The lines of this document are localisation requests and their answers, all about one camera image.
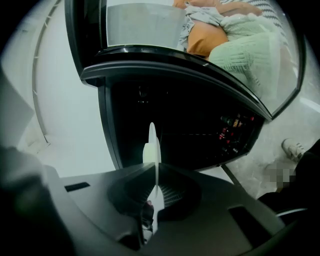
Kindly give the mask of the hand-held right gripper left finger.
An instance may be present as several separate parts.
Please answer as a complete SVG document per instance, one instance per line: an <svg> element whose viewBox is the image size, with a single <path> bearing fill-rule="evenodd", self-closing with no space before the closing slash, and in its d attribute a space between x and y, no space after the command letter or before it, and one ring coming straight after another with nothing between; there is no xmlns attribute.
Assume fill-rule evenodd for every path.
<svg viewBox="0 0 320 256"><path fill-rule="evenodd" d="M143 163L105 173L60 178L49 169L49 192L75 256L155 256L145 244L142 211L155 185Z"/></svg>

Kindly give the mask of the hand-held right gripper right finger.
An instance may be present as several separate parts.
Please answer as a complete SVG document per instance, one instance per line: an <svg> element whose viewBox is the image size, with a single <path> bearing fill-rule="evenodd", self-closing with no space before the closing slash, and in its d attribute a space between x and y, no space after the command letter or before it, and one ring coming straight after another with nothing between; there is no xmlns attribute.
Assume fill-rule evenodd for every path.
<svg viewBox="0 0 320 256"><path fill-rule="evenodd" d="M158 213L152 256L237 256L285 226L271 209L223 179L161 164L159 184L181 191L182 198Z"/></svg>

